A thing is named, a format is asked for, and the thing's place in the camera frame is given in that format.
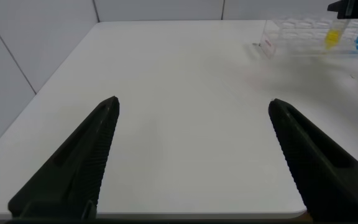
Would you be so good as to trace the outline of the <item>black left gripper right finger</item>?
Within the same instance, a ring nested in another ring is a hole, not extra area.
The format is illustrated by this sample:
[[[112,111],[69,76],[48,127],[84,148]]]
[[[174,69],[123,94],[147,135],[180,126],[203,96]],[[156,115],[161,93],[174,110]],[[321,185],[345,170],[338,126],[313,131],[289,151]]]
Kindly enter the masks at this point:
[[[286,101],[272,100],[268,115],[313,220],[358,222],[358,161]]]

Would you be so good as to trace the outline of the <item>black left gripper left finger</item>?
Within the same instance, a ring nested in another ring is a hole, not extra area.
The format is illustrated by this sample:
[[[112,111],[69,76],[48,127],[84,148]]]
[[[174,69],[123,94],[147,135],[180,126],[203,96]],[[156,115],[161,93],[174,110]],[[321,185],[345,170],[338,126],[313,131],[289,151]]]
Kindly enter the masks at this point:
[[[119,117],[119,100],[102,102],[10,199],[13,218],[95,218]]]

